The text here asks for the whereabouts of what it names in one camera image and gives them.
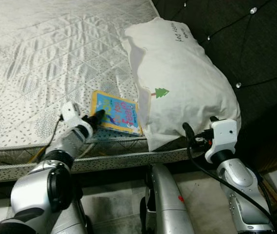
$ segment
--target book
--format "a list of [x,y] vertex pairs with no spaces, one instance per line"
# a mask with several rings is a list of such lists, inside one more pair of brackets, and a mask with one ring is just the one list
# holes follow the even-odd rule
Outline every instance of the book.
[[143,134],[137,118],[136,102],[97,90],[92,94],[91,115],[100,110],[105,110],[100,126],[139,136]]

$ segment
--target floor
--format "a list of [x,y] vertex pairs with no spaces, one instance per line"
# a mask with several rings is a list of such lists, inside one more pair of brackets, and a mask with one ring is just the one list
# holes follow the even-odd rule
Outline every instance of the floor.
[[[228,202],[218,182],[201,172],[176,174],[196,234],[236,234]],[[82,204],[95,234],[140,234],[142,180],[83,189]],[[11,217],[9,200],[0,200],[0,220]]]

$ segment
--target red dot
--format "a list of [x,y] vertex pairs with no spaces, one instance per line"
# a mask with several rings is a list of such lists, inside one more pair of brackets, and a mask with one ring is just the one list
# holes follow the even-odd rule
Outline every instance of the red dot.
[[184,199],[182,196],[178,196],[178,199],[181,201],[181,202],[184,202]]

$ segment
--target white pillow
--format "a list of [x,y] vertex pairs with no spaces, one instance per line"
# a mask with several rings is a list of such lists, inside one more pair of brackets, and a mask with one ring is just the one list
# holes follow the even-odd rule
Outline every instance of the white pillow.
[[153,151],[185,136],[188,122],[197,134],[210,117],[241,126],[240,108],[224,74],[205,55],[187,25],[161,18],[133,25],[122,39],[139,98],[139,120]]

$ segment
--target mattress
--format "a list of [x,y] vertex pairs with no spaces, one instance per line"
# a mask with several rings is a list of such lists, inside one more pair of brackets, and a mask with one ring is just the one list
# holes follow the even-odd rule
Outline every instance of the mattress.
[[[120,36],[156,16],[149,0],[0,0],[0,170],[27,163],[49,142],[67,101],[85,115],[95,90],[137,101]],[[55,138],[66,129],[60,123]],[[143,136],[100,129],[81,157],[147,151]]]

